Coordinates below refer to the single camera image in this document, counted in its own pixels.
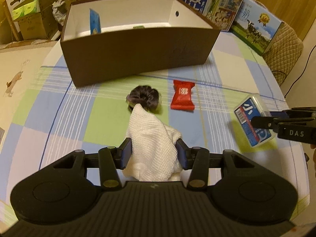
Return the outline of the person's right hand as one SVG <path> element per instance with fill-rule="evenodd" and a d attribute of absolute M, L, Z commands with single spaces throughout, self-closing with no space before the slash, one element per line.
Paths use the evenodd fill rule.
<path fill-rule="evenodd" d="M 316 171 L 316 145 L 315 144 L 311 144 L 310 145 L 311 149 L 313 150 L 313 163 L 314 163 L 314 169 Z"/>

